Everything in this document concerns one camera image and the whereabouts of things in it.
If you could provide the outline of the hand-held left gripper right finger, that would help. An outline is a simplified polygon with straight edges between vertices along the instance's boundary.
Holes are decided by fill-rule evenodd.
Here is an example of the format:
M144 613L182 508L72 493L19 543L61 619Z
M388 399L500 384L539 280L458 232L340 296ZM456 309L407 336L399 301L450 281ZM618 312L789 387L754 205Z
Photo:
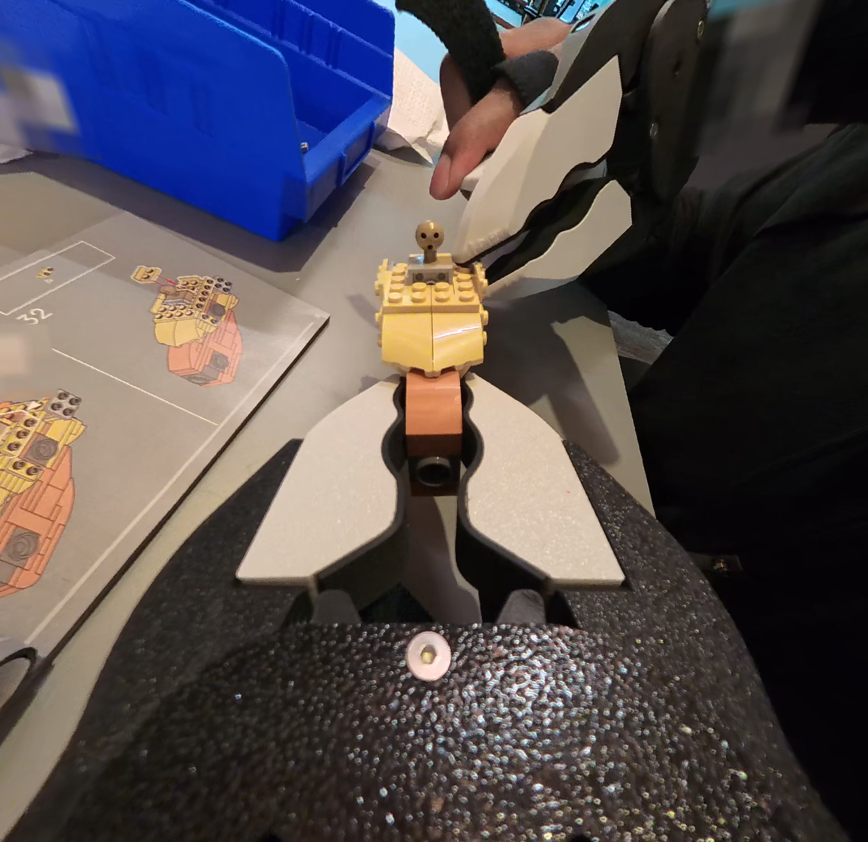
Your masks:
M623 571L559 434L484 379L468 384L482 441L465 499L470 528L554 588L621 586Z

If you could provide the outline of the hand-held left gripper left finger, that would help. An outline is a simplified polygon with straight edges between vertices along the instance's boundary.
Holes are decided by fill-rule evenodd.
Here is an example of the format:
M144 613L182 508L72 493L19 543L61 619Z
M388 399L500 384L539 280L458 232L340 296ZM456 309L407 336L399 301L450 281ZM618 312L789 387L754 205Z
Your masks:
M406 563L404 501L384 457L398 381L386 379L313 427L236 571L249 585L393 588Z

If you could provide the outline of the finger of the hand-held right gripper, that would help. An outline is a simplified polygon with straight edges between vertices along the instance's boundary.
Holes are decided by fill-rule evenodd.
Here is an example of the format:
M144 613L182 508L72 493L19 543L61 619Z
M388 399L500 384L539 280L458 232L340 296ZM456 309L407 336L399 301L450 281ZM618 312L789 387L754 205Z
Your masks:
M519 116L482 165L453 243L454 261L468 262L515 236L574 167L601 161L613 143L622 97L613 57L553 112Z
M571 226L555 223L528 238L510 256L508 272L487 270L491 292L547 292L576 280L633 225L632 201L616 180L596 191Z

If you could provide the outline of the tan and orange brick model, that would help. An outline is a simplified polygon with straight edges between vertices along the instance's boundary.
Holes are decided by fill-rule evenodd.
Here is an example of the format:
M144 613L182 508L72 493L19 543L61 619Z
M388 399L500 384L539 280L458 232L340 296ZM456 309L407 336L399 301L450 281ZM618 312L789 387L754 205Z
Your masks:
M410 491L456 494L463 440L462 379L483 362L488 287L481 264L462 265L442 250L445 232L433 220L415 231L419 252L384 260L375 294L383 363L405 381L405 442Z

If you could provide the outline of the person's right forearm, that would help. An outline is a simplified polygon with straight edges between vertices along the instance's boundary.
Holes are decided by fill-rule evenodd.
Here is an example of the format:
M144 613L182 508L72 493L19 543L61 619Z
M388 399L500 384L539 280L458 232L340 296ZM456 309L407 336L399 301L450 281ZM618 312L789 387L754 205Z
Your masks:
M584 282L669 333L669 364L865 348L866 155L866 125L852 124L775 167L689 188L639 250Z

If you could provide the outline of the grey desk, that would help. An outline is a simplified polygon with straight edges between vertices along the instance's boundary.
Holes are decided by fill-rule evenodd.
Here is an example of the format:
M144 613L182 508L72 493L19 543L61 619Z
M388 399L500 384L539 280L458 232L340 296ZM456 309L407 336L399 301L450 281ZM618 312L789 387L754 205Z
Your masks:
M385 257L404 258L425 217L457 227L463 201L435 206L429 167L408 153L375 152L286 240L273 242L125 179L101 166L33 153L2 164L2 243L30 252L130 214L201 248L329 316L261 400L103 589L63 646L133 568L157 568L212 511L288 441L385 378L373 322L373 280ZM495 296L482 377L582 446L650 513L654 505L628 408L623 369L602 302L578 280L556 289Z

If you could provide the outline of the person's right hand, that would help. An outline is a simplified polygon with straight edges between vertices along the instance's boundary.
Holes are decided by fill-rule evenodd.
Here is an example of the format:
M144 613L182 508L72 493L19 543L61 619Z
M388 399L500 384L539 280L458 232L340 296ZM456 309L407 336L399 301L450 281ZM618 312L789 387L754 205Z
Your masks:
M555 18L535 21L501 33L505 55L513 59L547 49L559 55L561 43L570 33L570 24ZM510 124L523 109L510 83L499 79L476 104L472 104L464 77L451 55L440 66L440 89L450 133L443 146L429 185L434 199L449 199L503 139Z

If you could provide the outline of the white patterned paper bag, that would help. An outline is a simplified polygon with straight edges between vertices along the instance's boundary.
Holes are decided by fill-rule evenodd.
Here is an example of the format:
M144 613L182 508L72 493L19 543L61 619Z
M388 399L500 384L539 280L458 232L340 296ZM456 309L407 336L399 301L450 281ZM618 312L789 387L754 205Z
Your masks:
M410 150L430 165L449 133L439 85L399 49L394 51L392 104L382 123L375 148Z

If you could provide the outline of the blue storage bin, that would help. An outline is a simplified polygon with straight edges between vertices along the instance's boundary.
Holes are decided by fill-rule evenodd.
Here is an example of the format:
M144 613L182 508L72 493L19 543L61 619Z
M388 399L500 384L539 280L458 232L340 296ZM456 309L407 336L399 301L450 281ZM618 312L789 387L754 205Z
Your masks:
M304 178L288 224L353 174L392 104L395 22L373 0L185 0L274 47L288 66Z
M184 0L1 0L2 142L283 239L306 201L284 58Z

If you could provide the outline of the grey instruction booklet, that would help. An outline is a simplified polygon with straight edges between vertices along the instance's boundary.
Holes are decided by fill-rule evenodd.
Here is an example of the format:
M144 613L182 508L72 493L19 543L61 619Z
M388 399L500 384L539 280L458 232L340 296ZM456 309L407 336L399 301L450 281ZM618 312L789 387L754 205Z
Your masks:
M46 657L324 327L130 214L2 243L2 641Z

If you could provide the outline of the person's black jacket torso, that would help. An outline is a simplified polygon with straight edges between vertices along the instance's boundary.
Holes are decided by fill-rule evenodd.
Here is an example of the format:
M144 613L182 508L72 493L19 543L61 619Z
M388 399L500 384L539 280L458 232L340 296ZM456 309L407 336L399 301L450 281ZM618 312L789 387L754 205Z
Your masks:
M716 582L791 748L866 840L866 326L694 315L630 394L658 517Z

